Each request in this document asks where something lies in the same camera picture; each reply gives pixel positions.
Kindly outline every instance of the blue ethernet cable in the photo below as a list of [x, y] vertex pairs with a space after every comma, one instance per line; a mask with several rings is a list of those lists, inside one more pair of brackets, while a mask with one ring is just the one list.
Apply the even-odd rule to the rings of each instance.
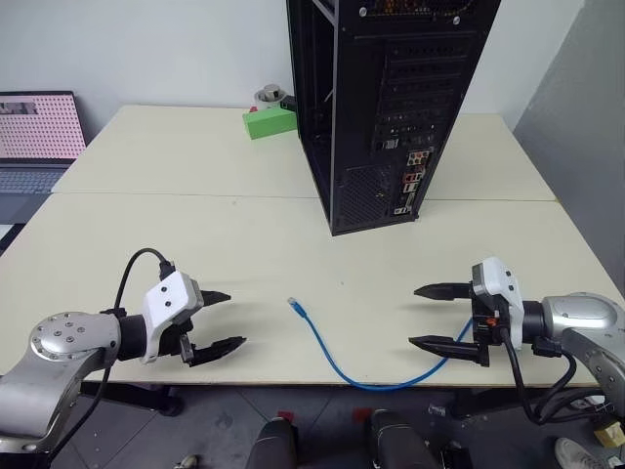
[[[389, 386], [375, 386], [375, 385], [360, 383], [358, 381], [355, 381], [354, 379], [351, 379], [347, 374], [345, 374], [341, 370], [341, 368], [336, 364], [336, 362], [334, 362], [334, 359], [332, 358], [332, 356], [330, 355], [330, 352], [325, 346], [325, 343], [323, 342], [323, 339], [319, 335], [318, 330], [316, 330], [316, 327], [313, 324], [313, 321], [311, 320], [311, 318], [309, 318], [309, 315], [306, 313], [302, 305], [300, 305], [295, 298], [289, 298], [287, 301], [289, 305], [291, 305], [291, 308], [293, 308], [293, 310], [303, 320], [305, 320], [308, 323], [309, 327], [311, 328], [312, 333], [314, 334], [314, 337], [316, 338], [316, 341], [319, 343], [319, 347], [321, 347], [321, 352], [323, 352], [323, 355], [327, 358], [328, 362], [330, 363], [330, 366], [332, 366], [334, 371], [336, 371], [336, 374], [341, 376], [341, 378], [343, 378], [347, 383], [351, 384], [352, 386], [356, 388], [363, 389], [365, 391], [375, 391], [375, 392], [396, 391], [397, 389], [408, 388], [414, 384], [420, 383], [421, 381], [425, 379], [428, 379], [430, 376], [436, 373], [439, 369], [441, 369], [442, 366], [447, 363], [447, 360], [449, 360], [449, 359], [442, 359], [437, 364], [435, 364], [432, 368], [430, 368], [428, 371], [423, 373], [422, 375], [417, 376], [416, 378], [412, 378], [408, 381], [404, 381], [403, 383], [398, 383], [398, 384], [389, 385]], [[472, 323], [472, 320], [467, 321], [465, 326], [462, 328], [462, 331], [460, 332], [458, 339], [456, 340], [457, 342], [460, 342], [465, 336], [465, 334], [469, 331], [469, 328], [471, 327], [471, 323]]]

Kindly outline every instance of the laptop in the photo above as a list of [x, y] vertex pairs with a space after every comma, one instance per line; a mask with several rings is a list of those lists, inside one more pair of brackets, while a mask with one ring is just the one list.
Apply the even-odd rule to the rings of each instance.
[[0, 225], [26, 223], [84, 149], [72, 92], [0, 92]]

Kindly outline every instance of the green box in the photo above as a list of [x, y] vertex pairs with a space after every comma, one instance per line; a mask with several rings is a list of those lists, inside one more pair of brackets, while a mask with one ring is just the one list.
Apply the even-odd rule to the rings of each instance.
[[295, 112], [281, 107], [243, 114], [245, 129], [252, 140], [297, 129]]

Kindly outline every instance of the computer tower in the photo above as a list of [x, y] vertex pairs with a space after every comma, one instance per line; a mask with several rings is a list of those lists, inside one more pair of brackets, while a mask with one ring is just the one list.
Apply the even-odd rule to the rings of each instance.
[[413, 221], [499, 0], [287, 0], [298, 129], [333, 235]]

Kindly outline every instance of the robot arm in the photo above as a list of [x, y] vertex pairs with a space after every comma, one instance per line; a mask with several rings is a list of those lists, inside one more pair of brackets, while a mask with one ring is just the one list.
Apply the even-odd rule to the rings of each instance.
[[506, 345], [507, 337], [517, 350], [521, 342], [532, 344], [538, 356], [569, 353], [595, 376], [614, 413], [625, 417], [625, 312], [615, 302], [590, 293], [522, 301], [515, 276], [497, 258], [474, 266], [470, 283], [426, 285], [415, 294], [447, 301], [470, 298], [474, 333], [473, 343], [432, 335], [410, 338], [417, 347], [482, 366], [489, 365], [488, 347]]
[[[195, 280], [172, 270], [146, 294], [140, 315], [126, 316], [123, 309], [114, 309], [103, 314], [63, 313], [40, 321], [23, 358], [0, 378], [0, 460], [45, 460], [61, 437], [81, 381], [92, 371], [117, 360], [151, 363], [163, 355], [181, 355], [183, 362], [195, 366], [238, 348], [243, 337], [201, 350], [188, 339], [192, 315], [229, 299], [224, 293], [201, 291]], [[49, 462], [32, 467], [47, 467]], [[19, 462], [15, 467], [30, 466]]]

